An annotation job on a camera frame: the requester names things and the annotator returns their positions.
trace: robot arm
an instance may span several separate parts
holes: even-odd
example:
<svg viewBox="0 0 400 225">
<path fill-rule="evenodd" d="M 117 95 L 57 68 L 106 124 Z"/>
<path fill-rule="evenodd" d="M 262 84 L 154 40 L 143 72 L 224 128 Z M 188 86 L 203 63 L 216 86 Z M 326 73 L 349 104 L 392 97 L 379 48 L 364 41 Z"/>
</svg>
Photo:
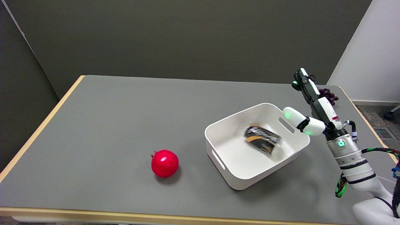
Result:
<svg viewBox="0 0 400 225">
<path fill-rule="evenodd" d="M 393 196 L 383 187 L 367 159 L 364 158 L 363 152 L 357 146 L 354 122 L 346 122 L 347 124 L 352 123 L 353 130 L 350 135 L 344 129 L 346 123 L 342 124 L 326 97 L 319 98 L 320 93 L 314 84 L 315 77 L 313 75 L 309 76 L 301 68 L 294 74 L 294 80 L 292 87 L 302 92 L 304 99 L 311 106 L 314 118 L 306 117 L 295 109 L 286 107 L 283 109 L 286 119 L 304 134 L 324 134 L 326 143 L 342 170 L 341 180 L 344 181 L 343 183 L 348 183 L 358 191 L 368 191 L 374 196 L 373 199 L 354 205 L 353 212 L 357 221 L 361 225 L 400 225 L 400 219 L 394 217 L 399 209 L 392 208 Z"/>
</svg>

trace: bunch of grapes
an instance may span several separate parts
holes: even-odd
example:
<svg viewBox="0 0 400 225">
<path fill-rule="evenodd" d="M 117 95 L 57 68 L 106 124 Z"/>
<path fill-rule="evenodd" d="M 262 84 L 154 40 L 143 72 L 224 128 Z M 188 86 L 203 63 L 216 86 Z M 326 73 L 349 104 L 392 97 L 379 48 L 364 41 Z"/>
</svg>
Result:
<svg viewBox="0 0 400 225">
<path fill-rule="evenodd" d="M 321 94 L 319 98 L 326 97 L 332 106 L 335 105 L 334 101 L 339 100 L 339 97 L 336 97 L 334 93 L 331 93 L 329 88 L 318 88 L 318 91 L 320 91 Z"/>
</svg>

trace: pomegranate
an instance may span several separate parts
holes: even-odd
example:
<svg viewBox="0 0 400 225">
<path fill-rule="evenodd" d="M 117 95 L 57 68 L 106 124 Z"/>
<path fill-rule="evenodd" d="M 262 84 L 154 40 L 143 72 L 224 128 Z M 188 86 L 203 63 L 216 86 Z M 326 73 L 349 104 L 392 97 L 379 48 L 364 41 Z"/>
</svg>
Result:
<svg viewBox="0 0 400 225">
<path fill-rule="evenodd" d="M 172 151 L 154 151 L 151 157 L 151 170 L 159 177 L 169 177 L 178 169 L 178 157 Z"/>
</svg>

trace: floor vent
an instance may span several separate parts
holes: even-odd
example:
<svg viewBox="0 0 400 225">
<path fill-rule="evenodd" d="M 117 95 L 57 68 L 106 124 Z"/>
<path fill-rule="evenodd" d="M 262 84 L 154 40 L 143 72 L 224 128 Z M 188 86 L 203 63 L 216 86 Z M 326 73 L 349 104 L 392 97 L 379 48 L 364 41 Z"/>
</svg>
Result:
<svg viewBox="0 0 400 225">
<path fill-rule="evenodd" d="M 387 127 L 373 127 L 373 129 L 382 140 L 397 140 L 396 136 Z"/>
</svg>

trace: gray tabletop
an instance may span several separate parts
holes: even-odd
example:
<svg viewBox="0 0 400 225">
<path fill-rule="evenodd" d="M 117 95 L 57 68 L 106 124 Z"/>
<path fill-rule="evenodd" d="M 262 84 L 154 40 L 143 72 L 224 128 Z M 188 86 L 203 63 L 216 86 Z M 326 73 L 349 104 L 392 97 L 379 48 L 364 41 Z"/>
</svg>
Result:
<svg viewBox="0 0 400 225">
<path fill-rule="evenodd" d="M 342 121 L 357 123 L 360 148 L 381 147 L 342 90 L 329 88 Z M 225 183 L 207 156 L 204 130 L 262 102 L 310 115 L 288 84 L 86 76 L 0 183 L 0 206 L 355 224 L 352 205 L 372 196 L 351 188 L 334 196 L 341 171 L 323 136 L 243 191 Z M 168 179 L 150 167 L 159 149 L 180 160 Z M 388 154 L 366 157 L 394 181 Z"/>
</svg>

